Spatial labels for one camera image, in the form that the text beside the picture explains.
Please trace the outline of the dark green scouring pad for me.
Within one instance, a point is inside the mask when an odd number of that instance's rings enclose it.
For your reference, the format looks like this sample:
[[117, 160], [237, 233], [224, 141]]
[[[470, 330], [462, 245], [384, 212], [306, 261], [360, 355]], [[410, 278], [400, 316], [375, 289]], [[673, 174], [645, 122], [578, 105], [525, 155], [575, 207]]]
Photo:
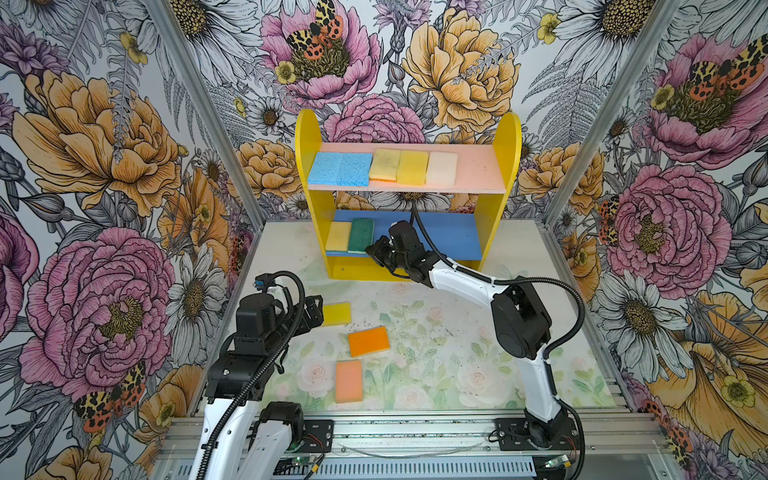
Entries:
[[375, 221], [370, 218], [356, 218], [351, 221], [347, 252], [351, 254], [366, 253], [366, 248], [374, 242]]

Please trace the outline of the bright yellow sponge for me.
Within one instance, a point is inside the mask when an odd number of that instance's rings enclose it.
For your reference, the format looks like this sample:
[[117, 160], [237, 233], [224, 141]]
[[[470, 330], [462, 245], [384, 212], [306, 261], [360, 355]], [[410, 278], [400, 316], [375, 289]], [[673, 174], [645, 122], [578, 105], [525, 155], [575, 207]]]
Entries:
[[327, 304], [323, 306], [323, 326], [344, 326], [351, 323], [351, 304], [349, 302]]

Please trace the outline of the yellow sponge with green back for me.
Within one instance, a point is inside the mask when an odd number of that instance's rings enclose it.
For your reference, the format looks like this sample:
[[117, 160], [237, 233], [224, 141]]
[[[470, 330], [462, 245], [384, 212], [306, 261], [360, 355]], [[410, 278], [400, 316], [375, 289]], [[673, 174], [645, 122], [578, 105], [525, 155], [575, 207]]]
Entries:
[[333, 221], [325, 243], [325, 250], [328, 252], [347, 252], [351, 228], [351, 222]]

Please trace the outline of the peach pink sponge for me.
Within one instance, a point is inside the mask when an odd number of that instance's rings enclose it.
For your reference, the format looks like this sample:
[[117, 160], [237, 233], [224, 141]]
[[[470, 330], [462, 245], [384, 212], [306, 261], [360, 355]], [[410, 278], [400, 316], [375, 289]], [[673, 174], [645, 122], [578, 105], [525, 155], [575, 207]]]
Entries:
[[335, 401], [339, 404], [362, 402], [363, 365], [359, 360], [342, 361], [336, 364]]

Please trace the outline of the dull yellow sponge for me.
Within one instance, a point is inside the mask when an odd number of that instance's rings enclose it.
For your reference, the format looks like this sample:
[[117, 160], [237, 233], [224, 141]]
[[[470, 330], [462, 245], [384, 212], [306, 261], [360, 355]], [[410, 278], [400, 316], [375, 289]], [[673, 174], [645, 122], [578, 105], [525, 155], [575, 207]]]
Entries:
[[401, 151], [379, 148], [373, 153], [369, 170], [369, 179], [374, 181], [395, 182], [401, 158]]

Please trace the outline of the blue cellulose sponge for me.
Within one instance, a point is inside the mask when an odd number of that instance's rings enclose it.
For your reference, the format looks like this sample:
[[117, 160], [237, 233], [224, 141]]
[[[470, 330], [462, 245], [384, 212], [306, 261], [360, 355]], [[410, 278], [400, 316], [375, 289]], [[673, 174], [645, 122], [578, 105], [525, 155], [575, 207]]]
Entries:
[[372, 160], [371, 153], [340, 153], [336, 184], [343, 187], [367, 187]]
[[343, 153], [318, 152], [308, 177], [310, 185], [339, 185]]

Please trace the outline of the pale pink sponge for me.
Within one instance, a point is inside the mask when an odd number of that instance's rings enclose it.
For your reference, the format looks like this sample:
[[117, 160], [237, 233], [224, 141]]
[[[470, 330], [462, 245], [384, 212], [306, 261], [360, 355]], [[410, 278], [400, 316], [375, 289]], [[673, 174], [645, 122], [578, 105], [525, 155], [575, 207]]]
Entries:
[[429, 154], [425, 184], [431, 187], [453, 187], [456, 181], [458, 155], [433, 151]]

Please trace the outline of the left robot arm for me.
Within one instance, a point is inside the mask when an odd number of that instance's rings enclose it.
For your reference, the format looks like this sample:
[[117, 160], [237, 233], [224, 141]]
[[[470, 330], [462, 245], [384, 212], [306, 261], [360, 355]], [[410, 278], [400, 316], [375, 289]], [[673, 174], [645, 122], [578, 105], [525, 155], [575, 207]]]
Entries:
[[191, 479], [270, 479], [281, 458], [304, 437], [299, 404], [263, 403], [270, 377], [290, 341], [323, 323], [323, 299], [294, 303], [267, 292], [243, 297], [236, 330], [209, 368], [203, 429]]

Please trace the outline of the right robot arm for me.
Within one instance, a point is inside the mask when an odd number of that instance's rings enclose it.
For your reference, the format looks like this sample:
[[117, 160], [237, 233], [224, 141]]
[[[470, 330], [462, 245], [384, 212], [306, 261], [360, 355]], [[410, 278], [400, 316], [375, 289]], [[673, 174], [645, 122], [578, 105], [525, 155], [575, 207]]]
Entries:
[[[556, 389], [550, 356], [554, 349], [573, 338], [582, 328], [586, 308], [580, 293], [565, 282], [549, 277], [496, 279], [445, 256], [434, 245], [425, 248], [417, 232], [419, 219], [399, 221], [365, 248], [374, 262], [396, 275], [429, 288], [446, 291], [486, 308], [491, 316], [500, 347], [517, 359], [525, 392], [524, 424], [521, 435], [539, 449], [555, 443], [569, 419], [564, 401]], [[553, 340], [552, 319], [537, 293], [537, 284], [565, 290], [577, 307], [571, 329]]]

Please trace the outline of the yellow shelf with coloured boards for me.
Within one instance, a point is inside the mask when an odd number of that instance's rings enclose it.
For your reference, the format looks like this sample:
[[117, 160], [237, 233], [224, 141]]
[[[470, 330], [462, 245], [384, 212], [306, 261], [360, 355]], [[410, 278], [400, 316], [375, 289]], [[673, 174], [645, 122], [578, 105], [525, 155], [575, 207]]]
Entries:
[[[405, 220], [412, 208], [438, 250], [454, 261], [483, 268], [517, 178], [522, 123], [505, 114], [495, 136], [483, 144], [333, 143], [321, 136], [314, 112], [303, 110], [295, 129], [295, 157], [305, 198], [328, 276], [333, 280], [391, 281], [393, 275], [363, 251], [331, 246], [336, 223], [369, 219], [373, 236], [387, 234], [391, 224]], [[410, 201], [380, 210], [342, 209], [336, 194], [474, 194], [471, 214], [445, 213]]]

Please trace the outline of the orange sponge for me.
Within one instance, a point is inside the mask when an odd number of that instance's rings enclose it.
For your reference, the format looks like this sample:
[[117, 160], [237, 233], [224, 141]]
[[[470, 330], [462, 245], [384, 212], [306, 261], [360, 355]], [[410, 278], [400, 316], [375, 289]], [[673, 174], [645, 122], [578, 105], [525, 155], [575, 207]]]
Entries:
[[387, 329], [384, 326], [350, 333], [347, 336], [352, 358], [383, 352], [390, 349]]

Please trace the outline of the aluminium frame post left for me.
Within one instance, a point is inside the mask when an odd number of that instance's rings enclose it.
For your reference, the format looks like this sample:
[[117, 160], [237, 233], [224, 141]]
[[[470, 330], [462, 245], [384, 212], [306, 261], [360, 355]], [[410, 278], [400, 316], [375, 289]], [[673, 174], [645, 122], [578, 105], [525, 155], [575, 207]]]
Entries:
[[147, 5], [150, 17], [170, 54], [179, 78], [186, 82], [186, 89], [197, 113], [211, 136], [213, 145], [228, 169], [233, 185], [243, 203], [252, 225], [258, 233], [263, 231], [266, 220], [251, 186], [238, 161], [235, 148], [210, 97], [205, 78], [197, 66], [197, 57], [186, 44], [183, 32], [167, 1], [150, 1]]

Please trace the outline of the aluminium frame post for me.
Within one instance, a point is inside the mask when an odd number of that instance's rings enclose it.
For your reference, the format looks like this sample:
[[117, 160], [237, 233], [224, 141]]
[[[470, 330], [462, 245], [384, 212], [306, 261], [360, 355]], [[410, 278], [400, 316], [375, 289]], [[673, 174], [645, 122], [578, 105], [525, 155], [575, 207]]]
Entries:
[[671, 25], [680, 1], [657, 1], [650, 12], [646, 25], [627, 58], [627, 63], [618, 70], [616, 80], [600, 106], [595, 121], [581, 144], [569, 171], [554, 195], [544, 216], [543, 224], [552, 227], [561, 211], [568, 204], [575, 189], [597, 153], [611, 122], [618, 116], [624, 100], [642, 69], [655, 54], [662, 35]]
[[179, 78], [186, 82], [186, 89], [197, 113], [211, 136], [213, 145], [228, 169], [233, 185], [243, 203], [252, 225], [258, 233], [263, 231], [266, 220], [251, 186], [238, 161], [235, 148], [210, 97], [205, 78], [197, 66], [197, 57], [186, 44], [183, 32], [167, 1], [150, 1], [147, 5], [150, 17], [170, 54]]

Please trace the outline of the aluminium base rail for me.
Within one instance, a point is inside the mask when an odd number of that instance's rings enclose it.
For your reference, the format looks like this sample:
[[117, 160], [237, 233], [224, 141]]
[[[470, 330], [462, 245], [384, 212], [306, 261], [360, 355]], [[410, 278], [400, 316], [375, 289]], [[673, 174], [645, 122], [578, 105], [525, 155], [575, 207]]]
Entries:
[[301, 479], [317, 456], [317, 479], [681, 479], [649, 414], [585, 409], [581, 424], [549, 448], [513, 437], [515, 411], [311, 412], [320, 446], [289, 452]]

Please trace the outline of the aluminium frame post right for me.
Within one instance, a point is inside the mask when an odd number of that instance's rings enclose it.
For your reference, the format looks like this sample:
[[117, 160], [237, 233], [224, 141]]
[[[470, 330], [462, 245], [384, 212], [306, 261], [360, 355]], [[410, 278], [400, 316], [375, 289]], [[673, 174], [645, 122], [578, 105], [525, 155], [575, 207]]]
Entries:
[[627, 58], [627, 63], [618, 70], [616, 80], [600, 106], [595, 121], [581, 144], [569, 171], [554, 195], [544, 216], [543, 224], [552, 227], [561, 211], [568, 204], [575, 189], [597, 153], [611, 122], [618, 116], [624, 100], [642, 69], [655, 54], [662, 35], [671, 25], [680, 1], [657, 1], [650, 12], [646, 25]]

